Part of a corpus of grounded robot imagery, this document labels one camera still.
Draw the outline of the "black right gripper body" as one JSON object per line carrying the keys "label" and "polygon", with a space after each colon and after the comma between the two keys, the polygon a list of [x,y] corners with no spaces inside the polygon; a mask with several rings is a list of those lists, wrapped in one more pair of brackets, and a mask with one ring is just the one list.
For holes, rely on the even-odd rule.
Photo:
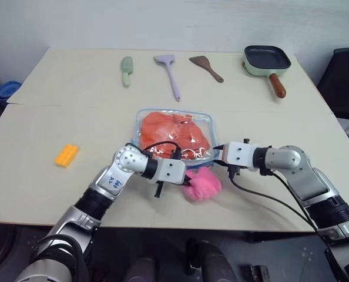
{"label": "black right gripper body", "polygon": [[240,175],[241,167],[234,164],[229,164],[227,168],[229,179],[234,179],[235,175]]}

